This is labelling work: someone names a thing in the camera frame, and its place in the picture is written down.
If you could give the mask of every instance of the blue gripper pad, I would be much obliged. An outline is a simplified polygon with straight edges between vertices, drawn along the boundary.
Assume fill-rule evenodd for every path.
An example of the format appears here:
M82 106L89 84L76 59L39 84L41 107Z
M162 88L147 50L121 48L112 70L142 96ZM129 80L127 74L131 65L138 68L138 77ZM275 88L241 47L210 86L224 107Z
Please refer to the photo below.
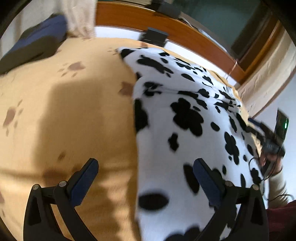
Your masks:
M73 174L74 178L74 175L76 175L79 179L74 181L76 183L74 183L70 191L70 204L72 207L79 206L82 203L98 172L98 161L94 158L90 158L79 172Z
M219 208L225 192L223 184L219 183L218 178L215 178L214 173L202 158L194 161L193 173L209 199L210 204Z

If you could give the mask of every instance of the person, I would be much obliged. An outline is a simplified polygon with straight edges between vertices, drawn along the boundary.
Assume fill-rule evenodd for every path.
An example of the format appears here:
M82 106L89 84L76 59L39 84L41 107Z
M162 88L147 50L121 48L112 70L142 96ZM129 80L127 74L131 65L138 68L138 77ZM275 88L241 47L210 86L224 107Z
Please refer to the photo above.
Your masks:
M288 240L295 230L296 201L289 203L287 184L283 174L282 158L262 152L259 163L265 165L266 160L276 162L269 177L269 195L267 217L269 225L269 240Z

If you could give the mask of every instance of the beige curtain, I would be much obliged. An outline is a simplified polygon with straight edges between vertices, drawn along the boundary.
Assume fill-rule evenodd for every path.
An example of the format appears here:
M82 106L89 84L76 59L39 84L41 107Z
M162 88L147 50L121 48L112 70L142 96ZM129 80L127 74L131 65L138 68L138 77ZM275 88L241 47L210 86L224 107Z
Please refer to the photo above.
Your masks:
M283 28L261 64L238 89L250 116L261 111L290 79L296 66L296 47Z

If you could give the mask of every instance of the beige sleeve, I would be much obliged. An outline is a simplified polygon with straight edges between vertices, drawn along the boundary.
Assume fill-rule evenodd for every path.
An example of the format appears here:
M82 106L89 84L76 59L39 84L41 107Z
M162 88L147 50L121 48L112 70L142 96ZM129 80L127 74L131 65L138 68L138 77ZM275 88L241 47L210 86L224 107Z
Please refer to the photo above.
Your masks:
M278 195L285 195L285 194L288 194L287 184L284 179L283 171L281 170L278 174L271 176L269 178L269 195L268 195L269 208L279 208L288 204L289 196L281 196L276 198Z

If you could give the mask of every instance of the maroon clothing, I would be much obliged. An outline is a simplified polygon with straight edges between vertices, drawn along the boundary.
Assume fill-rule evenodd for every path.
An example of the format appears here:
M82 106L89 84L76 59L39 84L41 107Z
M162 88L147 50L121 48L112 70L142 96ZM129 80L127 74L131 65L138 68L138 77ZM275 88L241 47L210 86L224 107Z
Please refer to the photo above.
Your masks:
M269 241L274 241L279 233L296 217L296 201L284 207L267 210Z

